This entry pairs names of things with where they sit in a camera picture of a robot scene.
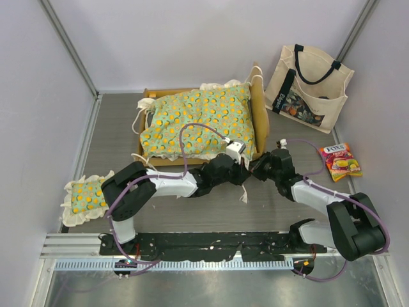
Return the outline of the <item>wooden pet bed frame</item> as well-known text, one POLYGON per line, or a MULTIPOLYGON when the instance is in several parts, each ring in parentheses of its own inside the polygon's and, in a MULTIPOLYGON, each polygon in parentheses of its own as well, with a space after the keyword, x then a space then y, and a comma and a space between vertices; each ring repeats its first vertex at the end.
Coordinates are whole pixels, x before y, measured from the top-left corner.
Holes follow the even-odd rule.
POLYGON ((261 157, 269 134, 263 74, 255 65, 245 82, 200 88, 147 90, 138 101, 134 157, 154 166, 195 165, 226 151, 223 137, 241 140, 245 163, 261 157))

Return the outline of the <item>lemon print pet mattress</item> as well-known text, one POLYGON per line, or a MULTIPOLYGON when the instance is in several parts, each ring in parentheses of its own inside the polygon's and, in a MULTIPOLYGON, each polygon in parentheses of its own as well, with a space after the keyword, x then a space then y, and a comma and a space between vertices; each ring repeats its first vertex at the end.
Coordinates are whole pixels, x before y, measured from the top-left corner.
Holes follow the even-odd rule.
POLYGON ((181 173, 149 169, 155 196, 200 197, 229 182, 243 185, 256 152, 251 90, 247 83, 200 87, 160 98, 144 98, 140 112, 150 123, 137 132, 144 162, 158 157, 202 159, 204 164, 181 173))

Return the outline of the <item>small lemon print pillow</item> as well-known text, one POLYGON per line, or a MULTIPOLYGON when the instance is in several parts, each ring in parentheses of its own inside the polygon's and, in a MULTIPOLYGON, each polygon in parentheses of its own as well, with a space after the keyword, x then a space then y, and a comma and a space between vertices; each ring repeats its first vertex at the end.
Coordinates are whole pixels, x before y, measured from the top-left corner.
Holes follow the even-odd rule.
POLYGON ((102 192, 102 184, 114 175, 110 170, 106 176, 83 175, 77 181, 68 182, 64 187, 66 195, 61 204, 63 225, 71 228, 103 217, 108 204, 102 192))

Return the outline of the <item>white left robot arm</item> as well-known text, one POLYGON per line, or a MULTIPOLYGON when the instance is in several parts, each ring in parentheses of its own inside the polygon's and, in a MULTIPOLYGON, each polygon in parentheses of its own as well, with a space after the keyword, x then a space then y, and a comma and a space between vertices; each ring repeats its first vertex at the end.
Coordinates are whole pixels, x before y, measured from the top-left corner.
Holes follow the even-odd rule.
POLYGON ((242 185, 251 173, 242 162, 221 153, 210 162, 186 172, 160 172, 133 162, 101 186, 114 236, 114 248, 122 255, 136 247, 134 216, 153 197, 198 198, 224 183, 242 185))

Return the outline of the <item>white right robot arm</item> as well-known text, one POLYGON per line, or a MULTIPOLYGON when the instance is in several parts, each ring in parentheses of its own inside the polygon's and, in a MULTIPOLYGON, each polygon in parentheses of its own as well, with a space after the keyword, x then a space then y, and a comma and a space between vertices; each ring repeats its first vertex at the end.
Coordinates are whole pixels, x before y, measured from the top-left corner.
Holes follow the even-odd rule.
POLYGON ((311 244, 334 248, 352 262, 387 247, 387 234, 370 198, 364 193, 339 193, 298 174, 287 149, 264 153, 250 163, 250 172, 261 181, 272 180, 279 194, 310 206, 328 217, 328 224, 302 222, 288 239, 290 248, 304 252, 311 244))

